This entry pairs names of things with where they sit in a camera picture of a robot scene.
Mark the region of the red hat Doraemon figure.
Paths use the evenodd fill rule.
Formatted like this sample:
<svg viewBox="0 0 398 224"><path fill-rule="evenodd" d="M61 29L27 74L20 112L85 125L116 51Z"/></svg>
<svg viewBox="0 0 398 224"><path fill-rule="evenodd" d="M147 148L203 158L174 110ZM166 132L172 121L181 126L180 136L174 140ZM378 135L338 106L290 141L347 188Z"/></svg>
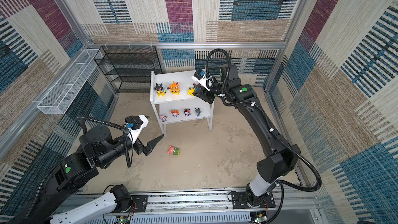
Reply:
<svg viewBox="0 0 398 224"><path fill-rule="evenodd" d="M184 116L189 117L191 115L190 109L184 109Z"/></svg>

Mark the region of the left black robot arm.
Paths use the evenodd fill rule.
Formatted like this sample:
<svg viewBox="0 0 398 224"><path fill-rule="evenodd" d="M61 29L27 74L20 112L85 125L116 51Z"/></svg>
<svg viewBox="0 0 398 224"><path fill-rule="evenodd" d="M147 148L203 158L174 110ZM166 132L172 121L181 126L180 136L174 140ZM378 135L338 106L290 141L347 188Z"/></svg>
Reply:
<svg viewBox="0 0 398 224"><path fill-rule="evenodd" d="M79 115L77 120L83 129L79 147L42 178L33 199L9 223L50 222L56 209L96 177L99 174L98 169L108 168L121 156L125 157L127 166L131 167L131 150L138 155L143 153L148 156L164 137L160 135L147 145L140 141L139 135L148 124L148 117L145 115L126 117L125 125L83 115Z"/></svg>

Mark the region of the black blue Luxray figure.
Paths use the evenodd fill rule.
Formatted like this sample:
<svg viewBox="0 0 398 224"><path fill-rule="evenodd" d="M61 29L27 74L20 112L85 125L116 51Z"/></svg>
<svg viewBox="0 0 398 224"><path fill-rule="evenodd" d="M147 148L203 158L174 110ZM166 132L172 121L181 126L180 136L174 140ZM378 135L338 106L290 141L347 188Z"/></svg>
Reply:
<svg viewBox="0 0 398 224"><path fill-rule="evenodd" d="M165 97L166 91L162 83L160 84L156 83L154 89L158 97Z"/></svg>

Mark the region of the blue hood Pikachu figure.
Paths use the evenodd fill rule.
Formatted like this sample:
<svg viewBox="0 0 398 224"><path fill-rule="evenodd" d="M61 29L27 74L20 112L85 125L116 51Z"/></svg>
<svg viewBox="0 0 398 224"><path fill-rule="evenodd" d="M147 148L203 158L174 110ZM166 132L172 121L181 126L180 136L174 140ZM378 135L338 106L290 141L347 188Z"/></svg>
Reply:
<svg viewBox="0 0 398 224"><path fill-rule="evenodd" d="M189 89L188 89L188 95L194 96L194 93L195 93L195 87L189 87Z"/></svg>

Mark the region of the pink hood Doraemon figure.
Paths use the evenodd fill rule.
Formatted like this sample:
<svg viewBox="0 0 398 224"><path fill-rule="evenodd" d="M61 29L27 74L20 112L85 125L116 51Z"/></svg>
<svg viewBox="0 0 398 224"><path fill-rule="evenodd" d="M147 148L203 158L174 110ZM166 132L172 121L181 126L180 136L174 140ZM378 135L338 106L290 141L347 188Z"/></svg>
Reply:
<svg viewBox="0 0 398 224"><path fill-rule="evenodd" d="M166 115L166 114L161 115L161 116L160 116L160 119L161 119L161 121L162 121L163 123L166 123L166 122L167 122L167 115Z"/></svg>

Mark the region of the orange crab hood Doraemon figure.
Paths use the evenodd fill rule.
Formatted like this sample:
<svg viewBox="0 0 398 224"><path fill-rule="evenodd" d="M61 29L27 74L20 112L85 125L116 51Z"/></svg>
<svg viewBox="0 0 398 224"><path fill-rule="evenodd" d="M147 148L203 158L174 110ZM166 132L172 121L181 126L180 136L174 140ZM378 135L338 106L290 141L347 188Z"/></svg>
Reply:
<svg viewBox="0 0 398 224"><path fill-rule="evenodd" d="M178 110L172 110L171 114L173 117L178 117L179 116L179 111Z"/></svg>

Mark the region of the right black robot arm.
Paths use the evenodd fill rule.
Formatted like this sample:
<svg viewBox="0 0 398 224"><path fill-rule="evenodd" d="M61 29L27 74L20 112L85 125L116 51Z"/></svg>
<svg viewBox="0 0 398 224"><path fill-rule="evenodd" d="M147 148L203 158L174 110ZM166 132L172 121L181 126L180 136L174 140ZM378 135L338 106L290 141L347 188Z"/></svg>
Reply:
<svg viewBox="0 0 398 224"><path fill-rule="evenodd" d="M209 61L212 55L221 53L227 62L220 67L221 81L210 74ZM237 68L228 52L214 49L205 60L205 68L197 69L192 77L198 85L194 96L211 104L220 98L223 105L234 107L246 119L258 138L266 158L257 163L258 174L247 186L245 197L249 207L259 207L277 186L286 185L303 192L315 192L322 186L317 169L301 155L297 145L291 145L278 131L264 111L257 94L249 84L241 84ZM316 178L313 186L300 186L283 180L292 171L297 161L302 161Z"/></svg>

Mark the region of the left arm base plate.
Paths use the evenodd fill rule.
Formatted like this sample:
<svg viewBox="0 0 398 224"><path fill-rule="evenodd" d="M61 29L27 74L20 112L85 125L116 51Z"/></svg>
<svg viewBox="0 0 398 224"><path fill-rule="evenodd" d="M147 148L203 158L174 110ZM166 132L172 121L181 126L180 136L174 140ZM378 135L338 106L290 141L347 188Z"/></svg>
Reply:
<svg viewBox="0 0 398 224"><path fill-rule="evenodd" d="M132 195L128 199L122 200L115 210L127 214L143 213L146 211L147 201L148 195Z"/></svg>

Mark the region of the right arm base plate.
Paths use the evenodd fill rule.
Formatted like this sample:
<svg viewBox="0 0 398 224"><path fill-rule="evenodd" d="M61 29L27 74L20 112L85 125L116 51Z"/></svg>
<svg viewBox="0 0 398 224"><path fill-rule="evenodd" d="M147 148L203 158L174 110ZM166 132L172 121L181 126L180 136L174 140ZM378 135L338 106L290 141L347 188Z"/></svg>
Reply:
<svg viewBox="0 0 398 224"><path fill-rule="evenodd" d="M232 202L234 209L245 208L274 208L276 203L272 194L256 197L248 191L230 191L227 199Z"/></svg>

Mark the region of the grey hood Doraemon figure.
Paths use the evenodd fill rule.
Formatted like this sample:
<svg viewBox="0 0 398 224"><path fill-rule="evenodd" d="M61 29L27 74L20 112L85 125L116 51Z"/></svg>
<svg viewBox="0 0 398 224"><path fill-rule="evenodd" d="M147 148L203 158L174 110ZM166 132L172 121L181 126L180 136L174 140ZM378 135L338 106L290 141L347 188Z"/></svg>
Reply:
<svg viewBox="0 0 398 224"><path fill-rule="evenodd" d="M201 115L201 110L200 110L200 108L195 108L195 116L196 116L196 117L200 117L200 115Z"/></svg>

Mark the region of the orange yellow Pokemon figure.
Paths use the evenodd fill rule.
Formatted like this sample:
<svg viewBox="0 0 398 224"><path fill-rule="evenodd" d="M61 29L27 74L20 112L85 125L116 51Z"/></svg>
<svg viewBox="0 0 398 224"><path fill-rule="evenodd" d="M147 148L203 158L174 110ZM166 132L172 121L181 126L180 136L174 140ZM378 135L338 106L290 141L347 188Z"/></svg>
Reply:
<svg viewBox="0 0 398 224"><path fill-rule="evenodd" d="M177 94L177 95L180 94L179 83L172 82L172 83L169 85L168 89L170 90L170 93L171 93L171 94Z"/></svg>

